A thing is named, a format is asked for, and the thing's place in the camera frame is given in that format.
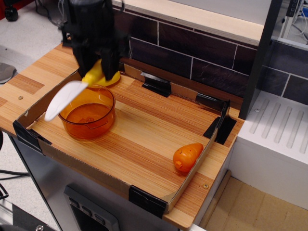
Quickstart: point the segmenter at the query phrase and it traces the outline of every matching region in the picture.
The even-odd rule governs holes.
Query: orange bowl
[[[59,117],[69,135],[91,140],[106,133],[115,121],[116,100],[111,91],[92,85],[82,91]]]

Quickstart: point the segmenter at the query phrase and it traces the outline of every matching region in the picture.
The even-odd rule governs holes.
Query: wooden ledge
[[[121,6],[122,0],[113,4]],[[168,0],[126,0],[125,8],[254,46],[259,45],[264,27]]]

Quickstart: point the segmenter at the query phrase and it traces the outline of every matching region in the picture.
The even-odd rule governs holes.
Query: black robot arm
[[[80,75],[101,58],[106,80],[111,80],[120,58],[130,56],[130,36],[115,29],[111,0],[64,0],[64,11],[63,45],[73,48]]]

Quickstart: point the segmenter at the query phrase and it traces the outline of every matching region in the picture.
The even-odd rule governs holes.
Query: dark tile wall
[[[273,42],[262,90],[308,105],[308,51]]]
[[[137,12],[115,11],[132,58],[243,97],[257,47]]]

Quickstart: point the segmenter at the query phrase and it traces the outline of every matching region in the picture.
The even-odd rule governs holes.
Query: orange toy
[[[176,150],[173,155],[173,163],[179,171],[189,172],[202,151],[203,145],[200,143],[185,145]]]

